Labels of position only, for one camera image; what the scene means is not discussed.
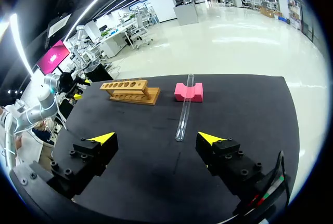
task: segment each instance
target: shiny floor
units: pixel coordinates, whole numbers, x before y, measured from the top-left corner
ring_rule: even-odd
[[[149,28],[153,42],[130,46],[112,58],[122,78],[176,74],[283,76],[296,107],[300,154],[292,198],[306,181],[322,147],[329,112],[330,71],[313,43],[286,23],[244,8],[196,5],[199,23],[177,20]]]

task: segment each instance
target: wooden test tube rack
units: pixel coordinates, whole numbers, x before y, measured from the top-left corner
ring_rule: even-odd
[[[155,105],[161,89],[147,87],[147,80],[131,80],[104,83],[100,90],[106,90],[112,101]]]

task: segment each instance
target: robotic arm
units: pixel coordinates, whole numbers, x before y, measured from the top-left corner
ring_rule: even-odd
[[[90,85],[79,77],[73,80],[71,73],[48,74],[44,78],[44,86],[38,95],[40,104],[19,115],[12,106],[2,108],[0,124],[5,128],[6,165],[9,169],[15,167],[15,135],[32,129],[41,120],[55,116],[58,113],[56,95],[66,93],[66,97],[71,97],[73,91],[77,89],[77,84]]]

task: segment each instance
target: pink foam block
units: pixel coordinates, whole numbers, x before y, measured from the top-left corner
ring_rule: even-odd
[[[184,101],[186,97],[187,86],[183,83],[177,83],[175,89],[175,98],[177,101]],[[191,98],[191,102],[203,101],[203,86],[202,83],[196,83],[195,86],[188,88],[188,98]]]

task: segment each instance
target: black table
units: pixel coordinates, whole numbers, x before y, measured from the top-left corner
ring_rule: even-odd
[[[112,102],[93,83],[68,117],[54,149],[61,159],[78,137],[115,131],[119,151],[101,177],[95,177],[77,203],[128,220],[217,223],[232,216],[239,198],[219,177],[212,177],[195,150],[198,131],[232,137],[241,150],[263,164],[266,174],[283,150],[293,186],[299,157],[298,123],[283,77],[196,75],[203,103],[192,103],[183,142],[175,141],[182,102],[174,99],[176,83],[187,75],[152,77],[160,87],[155,106]],[[283,194],[276,203],[282,209]]]

